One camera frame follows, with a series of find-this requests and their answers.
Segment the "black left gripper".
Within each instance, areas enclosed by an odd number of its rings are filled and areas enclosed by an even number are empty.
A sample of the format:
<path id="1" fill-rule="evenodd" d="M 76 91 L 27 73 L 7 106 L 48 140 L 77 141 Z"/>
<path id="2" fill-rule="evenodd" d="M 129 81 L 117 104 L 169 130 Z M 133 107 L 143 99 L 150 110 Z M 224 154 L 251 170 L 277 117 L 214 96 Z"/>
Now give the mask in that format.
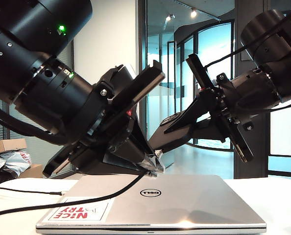
<path id="1" fill-rule="evenodd" d="M 77 142 L 59 150 L 46 164 L 49 177 L 67 164 L 89 175 L 164 172 L 162 151 L 153 150 L 138 123 L 137 103 L 165 77 L 161 63 L 153 61 L 133 78 L 127 66 L 110 69 L 94 85 L 85 108 L 85 118 L 93 123 Z"/>

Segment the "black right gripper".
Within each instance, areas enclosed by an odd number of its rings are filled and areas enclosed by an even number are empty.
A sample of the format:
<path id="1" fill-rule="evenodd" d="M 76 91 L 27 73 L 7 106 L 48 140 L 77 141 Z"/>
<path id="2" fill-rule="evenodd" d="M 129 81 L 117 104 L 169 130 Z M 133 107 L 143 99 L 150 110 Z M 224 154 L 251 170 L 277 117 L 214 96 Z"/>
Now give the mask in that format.
<path id="1" fill-rule="evenodd" d="M 196 123 L 198 117 L 209 113 L 211 117 L 194 125 L 193 138 L 219 140 L 229 138 L 240 159 L 253 160 L 253 153 L 238 126 L 245 131 L 254 128 L 251 118 L 278 104 L 276 89 L 262 70 L 250 70 L 233 80 L 221 73 L 211 81 L 197 54 L 191 54 L 187 63 L 201 86 L 191 105 L 171 123 L 165 134 Z"/>

